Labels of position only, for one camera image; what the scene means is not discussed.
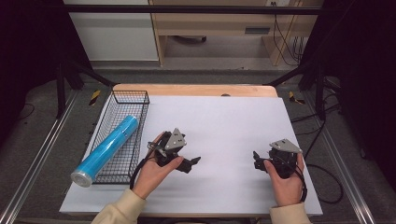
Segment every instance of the human hand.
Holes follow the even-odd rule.
[[[270,161],[265,160],[264,165],[268,175],[271,177],[277,205],[282,207],[299,203],[303,190],[301,178],[293,173],[289,178],[282,179]],[[304,170],[303,155],[301,153],[297,154],[297,166],[301,171]]]
[[[174,158],[163,167],[157,164],[155,158],[146,161],[132,191],[141,199],[146,199],[183,160],[183,157]]]

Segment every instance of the white table surface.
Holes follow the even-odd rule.
[[[179,155],[202,157],[188,173],[172,172],[147,198],[142,217],[259,217],[276,205],[269,175],[254,168],[253,150],[268,158],[270,143],[287,138],[298,146],[283,100],[270,97],[150,96],[140,148],[162,131],[186,134]],[[322,210],[304,169],[309,216]],[[60,212],[98,213],[127,185],[72,184]]]

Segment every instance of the sleeve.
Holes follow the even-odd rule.
[[[92,223],[135,224],[145,204],[145,200],[126,189],[116,202],[106,205]]]
[[[270,216],[273,224],[310,224],[305,212],[304,203],[284,207],[274,207],[270,209]]]

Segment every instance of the wire basket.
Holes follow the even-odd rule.
[[[132,115],[139,126],[114,157],[102,168],[93,184],[129,184],[140,153],[140,140],[149,109],[146,91],[113,91],[99,120],[99,129],[94,137],[91,152],[125,119]]]

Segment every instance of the blue cylinder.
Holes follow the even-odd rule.
[[[89,187],[99,171],[131,137],[138,126],[139,122],[134,116],[126,116],[70,175],[72,180],[84,188]]]

